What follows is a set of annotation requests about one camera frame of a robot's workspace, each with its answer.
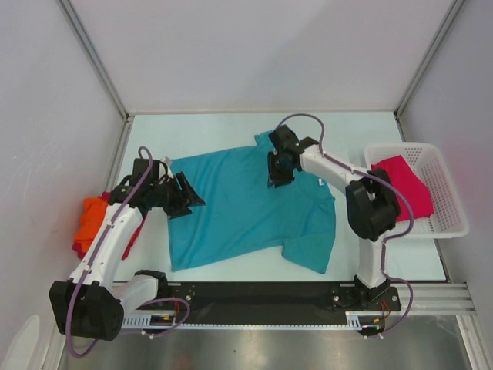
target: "blue cloth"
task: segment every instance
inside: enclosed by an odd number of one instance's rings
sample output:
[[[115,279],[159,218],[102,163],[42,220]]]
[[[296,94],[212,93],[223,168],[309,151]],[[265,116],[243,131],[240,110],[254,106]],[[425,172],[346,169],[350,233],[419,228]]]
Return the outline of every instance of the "blue cloth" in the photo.
[[[206,201],[169,221],[173,271],[283,245],[283,256],[324,274],[335,238],[334,198],[327,184],[295,171],[284,187],[267,187],[268,133],[257,145],[173,161]]]

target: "white basket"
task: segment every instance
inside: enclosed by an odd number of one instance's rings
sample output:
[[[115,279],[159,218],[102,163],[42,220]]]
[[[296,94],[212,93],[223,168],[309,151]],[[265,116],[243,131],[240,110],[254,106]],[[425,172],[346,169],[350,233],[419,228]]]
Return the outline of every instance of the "white basket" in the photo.
[[[434,207],[434,214],[417,219],[406,237],[445,239],[466,235],[469,223],[440,150],[430,144],[389,143],[370,145],[364,151],[368,168],[398,155],[406,159],[416,176],[430,190]],[[403,231],[408,223],[398,222],[394,230]]]

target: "purple cable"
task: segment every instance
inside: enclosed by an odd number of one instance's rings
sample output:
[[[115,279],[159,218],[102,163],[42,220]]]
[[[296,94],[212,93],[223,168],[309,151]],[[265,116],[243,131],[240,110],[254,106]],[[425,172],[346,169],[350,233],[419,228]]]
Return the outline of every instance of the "purple cable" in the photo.
[[[174,324],[172,327],[167,328],[164,332],[152,335],[154,338],[163,337],[164,335],[169,334],[171,331],[175,330],[181,324],[183,324],[186,321],[186,319],[190,316],[190,310],[191,310],[190,303],[188,303],[187,301],[185,301],[182,298],[176,298],[176,297],[157,298],[157,299],[153,299],[151,301],[147,301],[146,303],[143,304],[143,306],[146,306],[148,304],[153,304],[153,303],[161,303],[161,302],[180,302],[180,303],[183,303],[186,306],[186,314],[185,314],[185,317],[184,318],[182,318],[179,322],[177,322],[176,324]],[[129,330],[129,331],[124,331],[124,332],[122,332],[120,334],[121,335],[126,335],[126,334],[142,334],[142,332],[141,331]]]
[[[124,206],[126,206],[128,204],[128,202],[130,202],[130,199],[132,199],[133,195],[140,188],[140,186],[142,185],[142,183],[146,179],[147,175],[149,174],[151,168],[153,167],[153,156],[151,155],[151,152],[149,151],[149,149],[147,149],[145,146],[141,146],[139,148],[139,157],[140,158],[143,158],[142,157],[142,151],[146,152],[146,154],[149,158],[149,165],[147,166],[146,170],[144,171],[144,173],[140,177],[139,181],[137,181],[137,184],[133,187],[132,191],[130,191],[129,195],[127,195],[127,197],[125,198],[123,203],[120,205],[118,210],[116,210],[115,214],[111,218],[112,224],[115,223],[118,216],[122,213]],[[111,229],[111,225],[107,225],[105,227],[105,229],[102,231],[101,237],[99,238],[99,240],[98,240],[98,242],[94,248],[94,251],[92,252],[91,257],[89,258],[89,261],[87,263],[87,265],[89,267],[91,267],[92,264],[94,263],[94,260],[96,259],[96,256],[98,255],[99,249],[102,246],[102,242],[106,239],[106,235],[108,234],[109,229]],[[67,339],[67,348],[69,350],[70,355],[72,355],[75,358],[86,357],[91,352],[91,350],[94,348],[96,343],[98,342],[98,340],[95,339],[91,343],[91,345],[83,353],[78,353],[77,351],[75,351],[74,345],[72,343],[72,316],[74,313],[75,300],[77,299],[77,295],[80,292],[80,288],[82,287],[82,283],[84,282],[84,280],[86,279],[88,274],[89,274],[88,271],[84,271],[82,273],[82,276],[80,277],[79,281],[77,282],[77,285],[75,286],[74,292],[72,293],[72,296],[70,298],[69,309],[67,311],[67,322],[65,323],[65,336]]]
[[[343,162],[333,158],[332,156],[329,156],[328,154],[324,153],[324,148],[322,147],[322,141],[324,140],[324,135],[325,135],[325,125],[322,122],[322,120],[320,118],[318,118],[317,116],[314,116],[313,114],[309,114],[309,113],[294,113],[294,114],[291,114],[291,115],[285,117],[282,121],[280,121],[280,123],[277,125],[277,127],[282,126],[287,120],[289,120],[291,118],[300,117],[300,116],[315,119],[320,124],[320,127],[322,128],[322,132],[320,133],[320,139],[318,140],[318,149],[320,150],[320,154],[322,154],[322,156],[324,156],[324,158],[326,158],[327,160],[329,160],[332,163],[337,164],[339,167],[342,167],[345,170],[354,172],[355,174],[357,174],[359,176],[366,177],[369,180],[375,181],[375,182],[379,183],[380,185],[383,185],[384,187],[393,191],[399,198],[401,198],[402,202],[404,203],[404,205],[407,208],[407,211],[409,212],[409,225],[407,226],[407,229],[402,231],[401,233],[389,235],[382,240],[381,266],[380,266],[382,274],[390,281],[406,284],[407,288],[409,289],[409,303],[407,305],[406,311],[404,311],[401,318],[399,318],[399,320],[394,325],[392,325],[389,329],[385,330],[384,333],[392,331],[398,325],[400,325],[401,322],[409,315],[409,312],[411,311],[411,306],[412,306],[413,300],[414,300],[414,291],[413,291],[411,284],[408,281],[406,281],[404,279],[400,279],[399,277],[396,277],[396,278],[390,277],[388,274],[385,273],[385,257],[386,257],[386,252],[387,252],[387,242],[391,239],[403,237],[404,235],[407,235],[411,232],[411,230],[414,226],[414,213],[413,213],[413,210],[411,209],[411,205],[409,204],[409,202],[407,201],[405,196],[399,190],[397,190],[395,187],[393,187],[390,183],[388,183],[387,181],[382,180],[381,178],[376,177],[374,175],[371,175],[369,173],[365,173],[365,172],[362,172],[359,170],[352,170],[351,167],[348,166],[346,163],[343,163]]]

